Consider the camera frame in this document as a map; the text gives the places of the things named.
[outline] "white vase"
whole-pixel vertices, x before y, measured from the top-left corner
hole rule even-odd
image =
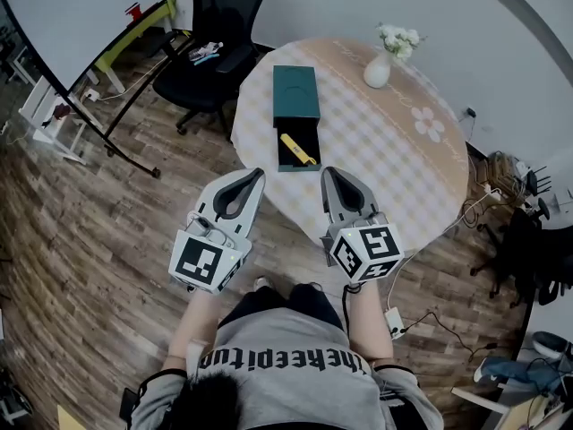
[[[392,59],[386,50],[380,52],[364,69],[364,81],[371,88],[381,88],[388,82]]]

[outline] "checkered tablecloth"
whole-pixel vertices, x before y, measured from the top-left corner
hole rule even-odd
[[[262,58],[241,86],[232,141],[248,168],[262,168],[265,194],[317,245],[329,220],[320,172],[278,172],[272,126],[274,65],[315,69],[322,166],[342,168],[368,185],[412,251],[438,237],[466,198],[466,145],[437,89],[409,64],[394,61],[380,90],[363,81],[377,52],[348,39],[307,39]]]

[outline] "white flowers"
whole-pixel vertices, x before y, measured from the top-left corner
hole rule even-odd
[[[398,59],[408,59],[420,44],[420,36],[415,30],[380,23],[377,27],[384,47]]]
[[[420,108],[413,107],[412,116],[417,120],[415,122],[416,131],[421,134],[427,133],[434,142],[440,142],[440,133],[443,133],[446,128],[441,121],[433,119],[433,111],[431,108],[424,107],[420,110]]]

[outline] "flower pattern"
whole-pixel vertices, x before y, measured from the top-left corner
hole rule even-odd
[[[436,143],[441,141],[440,133],[443,133],[446,128],[441,121],[433,119],[433,111],[431,108],[424,107],[420,110],[420,108],[413,107],[412,116],[416,119],[416,131],[421,134],[427,133]]]

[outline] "black hair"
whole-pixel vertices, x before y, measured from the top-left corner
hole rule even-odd
[[[241,418],[239,383],[224,373],[185,381],[158,430],[236,430]]]

